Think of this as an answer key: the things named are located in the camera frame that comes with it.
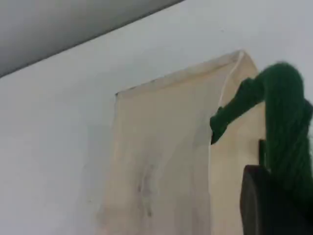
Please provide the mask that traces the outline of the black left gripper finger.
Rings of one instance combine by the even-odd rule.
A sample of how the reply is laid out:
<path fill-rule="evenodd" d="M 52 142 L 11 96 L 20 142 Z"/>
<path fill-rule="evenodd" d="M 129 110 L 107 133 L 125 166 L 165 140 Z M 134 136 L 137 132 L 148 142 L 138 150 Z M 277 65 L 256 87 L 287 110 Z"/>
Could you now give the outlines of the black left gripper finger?
<path fill-rule="evenodd" d="M 311 235 L 308 221 L 260 165 L 246 165 L 240 194 L 245 235 Z"/>

